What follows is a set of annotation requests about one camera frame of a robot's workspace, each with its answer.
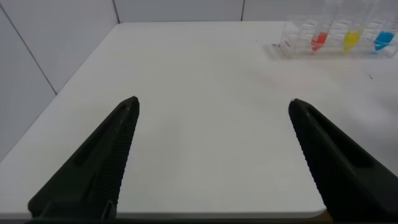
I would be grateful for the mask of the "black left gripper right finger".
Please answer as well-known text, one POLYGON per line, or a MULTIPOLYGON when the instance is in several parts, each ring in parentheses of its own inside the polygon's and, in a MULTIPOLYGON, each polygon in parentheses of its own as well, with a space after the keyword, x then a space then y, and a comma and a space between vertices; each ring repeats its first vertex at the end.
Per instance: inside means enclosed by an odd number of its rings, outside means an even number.
POLYGON ((317 189, 337 222, 396 222, 397 176, 311 104, 289 116, 317 189))

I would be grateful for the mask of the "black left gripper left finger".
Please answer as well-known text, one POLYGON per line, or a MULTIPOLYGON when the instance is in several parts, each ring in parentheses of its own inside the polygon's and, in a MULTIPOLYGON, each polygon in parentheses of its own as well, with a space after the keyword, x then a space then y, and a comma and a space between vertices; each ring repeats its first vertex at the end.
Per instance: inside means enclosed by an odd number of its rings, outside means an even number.
POLYGON ((111 220, 139 117, 132 96, 117 105, 31 198, 32 218, 111 220))

